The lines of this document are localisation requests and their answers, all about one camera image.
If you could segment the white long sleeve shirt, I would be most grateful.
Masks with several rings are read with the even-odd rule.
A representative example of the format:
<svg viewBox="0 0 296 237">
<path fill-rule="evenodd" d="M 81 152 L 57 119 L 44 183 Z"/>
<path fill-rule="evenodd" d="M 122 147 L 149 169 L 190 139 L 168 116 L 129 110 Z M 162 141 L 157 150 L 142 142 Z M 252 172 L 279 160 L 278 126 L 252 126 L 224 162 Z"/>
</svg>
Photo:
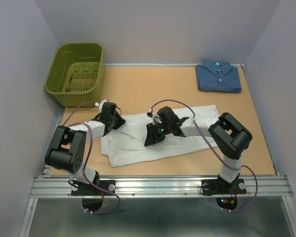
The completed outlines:
<svg viewBox="0 0 296 237">
<path fill-rule="evenodd" d="M 146 125 L 151 119 L 146 114 L 125 115 L 126 123 L 101 138 L 101 154 L 108 156 L 112 167 L 148 162 L 162 158 L 206 150 L 209 146 L 201 136 L 178 137 L 172 134 L 151 146 L 144 146 Z"/>
</svg>

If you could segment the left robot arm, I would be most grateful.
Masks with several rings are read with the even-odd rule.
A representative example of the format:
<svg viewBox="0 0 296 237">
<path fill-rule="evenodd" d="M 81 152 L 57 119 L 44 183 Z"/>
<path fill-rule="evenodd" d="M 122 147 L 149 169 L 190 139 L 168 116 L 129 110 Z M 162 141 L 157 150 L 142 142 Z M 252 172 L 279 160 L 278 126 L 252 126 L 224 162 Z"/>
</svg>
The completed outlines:
<svg viewBox="0 0 296 237">
<path fill-rule="evenodd" d="M 107 100 L 95 103 L 100 113 L 92 120 L 75 123 L 71 126 L 56 127 L 47 152 L 45 164 L 67 172 L 72 178 L 83 183 L 83 189 L 90 195 L 100 188 L 99 173 L 87 166 L 84 158 L 85 144 L 93 139 L 104 137 L 126 123 L 117 111 L 117 105 Z"/>
</svg>

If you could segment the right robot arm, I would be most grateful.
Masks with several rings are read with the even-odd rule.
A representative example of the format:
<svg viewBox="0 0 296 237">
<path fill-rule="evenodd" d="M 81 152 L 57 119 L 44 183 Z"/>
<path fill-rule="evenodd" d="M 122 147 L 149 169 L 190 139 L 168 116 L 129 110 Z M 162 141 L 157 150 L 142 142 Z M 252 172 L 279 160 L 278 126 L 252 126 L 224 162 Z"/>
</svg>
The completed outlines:
<svg viewBox="0 0 296 237">
<path fill-rule="evenodd" d="M 223 164 L 217 187 L 223 193 L 228 193 L 235 187 L 234 181 L 239 176 L 244 153 L 253 136 L 234 116 L 223 113 L 214 122 L 197 122 L 195 113 L 190 118 L 179 118 L 168 106 L 158 112 L 150 109 L 147 116 L 152 122 L 146 125 L 147 136 L 144 146 L 160 143 L 171 134 L 176 137 L 200 136 L 213 149 L 207 140 L 208 137 L 212 138 L 223 153 L 221 158 L 214 152 Z"/>
</svg>

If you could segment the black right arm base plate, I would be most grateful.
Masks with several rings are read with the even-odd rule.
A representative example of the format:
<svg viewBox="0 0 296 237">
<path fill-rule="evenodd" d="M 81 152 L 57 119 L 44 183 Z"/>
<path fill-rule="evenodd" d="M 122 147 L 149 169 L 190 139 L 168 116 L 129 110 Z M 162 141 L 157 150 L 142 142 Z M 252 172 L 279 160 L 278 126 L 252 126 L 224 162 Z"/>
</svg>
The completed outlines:
<svg viewBox="0 0 296 237">
<path fill-rule="evenodd" d="M 246 186 L 243 179 L 236 179 L 228 183 L 223 179 L 204 179 L 201 181 L 200 193 L 204 196 L 246 194 Z"/>
</svg>

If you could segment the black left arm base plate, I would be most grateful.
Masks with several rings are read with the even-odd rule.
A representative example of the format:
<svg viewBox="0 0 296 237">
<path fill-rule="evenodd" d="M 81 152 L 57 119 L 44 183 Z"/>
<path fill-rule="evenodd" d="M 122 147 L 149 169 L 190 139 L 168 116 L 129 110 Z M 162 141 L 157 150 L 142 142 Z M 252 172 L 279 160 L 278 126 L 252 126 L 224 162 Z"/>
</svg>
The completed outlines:
<svg viewBox="0 0 296 237">
<path fill-rule="evenodd" d="M 71 195 L 72 196 L 111 196 L 111 194 L 107 194 L 101 190 L 96 189 L 95 187 L 91 186 L 90 184 L 85 184 L 79 182 L 77 180 L 69 180 L 69 185 L 71 186 Z M 107 191 L 115 193 L 115 180 L 101 180 L 100 181 L 100 188 L 105 189 Z"/>
</svg>

